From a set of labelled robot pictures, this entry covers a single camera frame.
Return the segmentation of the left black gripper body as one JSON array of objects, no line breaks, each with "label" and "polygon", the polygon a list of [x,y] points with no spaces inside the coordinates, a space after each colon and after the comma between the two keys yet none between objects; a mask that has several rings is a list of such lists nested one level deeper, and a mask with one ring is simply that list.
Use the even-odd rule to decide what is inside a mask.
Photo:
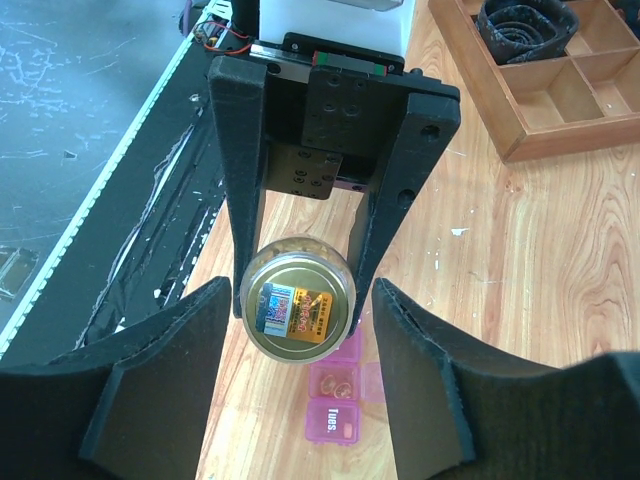
[{"label": "left black gripper body", "polygon": [[250,58],[268,74],[266,189],[318,200],[363,190],[402,101],[388,82],[404,58],[293,32],[256,41]]}]

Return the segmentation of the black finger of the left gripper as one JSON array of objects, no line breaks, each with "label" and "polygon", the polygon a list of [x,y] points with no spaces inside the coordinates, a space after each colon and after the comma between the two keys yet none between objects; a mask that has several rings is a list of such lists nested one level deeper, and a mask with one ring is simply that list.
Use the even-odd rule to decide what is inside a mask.
[{"label": "black finger of the left gripper", "polygon": [[241,282],[258,248],[264,212],[266,67],[217,56],[208,71],[213,123],[223,167],[234,245],[233,314],[240,317]]},{"label": "black finger of the left gripper", "polygon": [[353,325],[384,254],[459,126],[458,88],[407,96],[376,159],[349,234],[347,263],[356,289]]}]

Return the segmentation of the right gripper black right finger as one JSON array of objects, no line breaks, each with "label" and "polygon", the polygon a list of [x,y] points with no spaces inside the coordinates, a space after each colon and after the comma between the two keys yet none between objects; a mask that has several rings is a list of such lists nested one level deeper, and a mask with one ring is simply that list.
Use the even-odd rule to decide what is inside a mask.
[{"label": "right gripper black right finger", "polygon": [[401,479],[635,479],[639,356],[553,368],[497,349],[372,289],[386,408]]}]

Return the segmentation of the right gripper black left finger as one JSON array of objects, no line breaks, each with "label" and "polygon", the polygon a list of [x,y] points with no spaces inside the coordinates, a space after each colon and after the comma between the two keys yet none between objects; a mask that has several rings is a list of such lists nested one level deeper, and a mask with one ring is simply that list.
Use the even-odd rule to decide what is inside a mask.
[{"label": "right gripper black left finger", "polygon": [[3,369],[2,477],[194,478],[230,308],[216,277],[109,337]]}]

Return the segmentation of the pink weekly pill organizer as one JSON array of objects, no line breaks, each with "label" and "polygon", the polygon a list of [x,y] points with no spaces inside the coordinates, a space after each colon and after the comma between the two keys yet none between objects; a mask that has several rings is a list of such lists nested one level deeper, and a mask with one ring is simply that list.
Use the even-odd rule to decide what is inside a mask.
[{"label": "pink weekly pill organizer", "polygon": [[[323,360],[310,365],[305,437],[314,444],[351,446],[360,440],[364,403],[385,401],[381,367],[363,363],[361,329]],[[353,437],[343,437],[343,425],[353,425]]]}]

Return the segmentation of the gold bottle lid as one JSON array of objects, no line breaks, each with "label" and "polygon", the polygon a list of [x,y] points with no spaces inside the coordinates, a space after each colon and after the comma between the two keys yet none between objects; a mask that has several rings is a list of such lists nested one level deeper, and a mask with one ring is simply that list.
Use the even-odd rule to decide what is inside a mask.
[{"label": "gold bottle lid", "polygon": [[251,279],[243,322],[268,357],[290,364],[326,358],[346,340],[347,294],[336,275],[314,260],[269,263]]}]

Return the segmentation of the clear bottle yellow capsules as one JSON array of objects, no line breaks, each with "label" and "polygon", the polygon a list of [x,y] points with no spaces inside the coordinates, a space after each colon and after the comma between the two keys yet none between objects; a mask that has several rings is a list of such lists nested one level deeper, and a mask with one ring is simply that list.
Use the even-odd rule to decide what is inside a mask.
[{"label": "clear bottle yellow capsules", "polygon": [[312,236],[283,237],[266,244],[244,262],[234,266],[232,311],[236,318],[244,313],[249,283],[258,271],[269,263],[287,260],[314,260],[336,275],[347,294],[347,322],[352,323],[357,300],[356,285],[346,259],[327,242]]}]

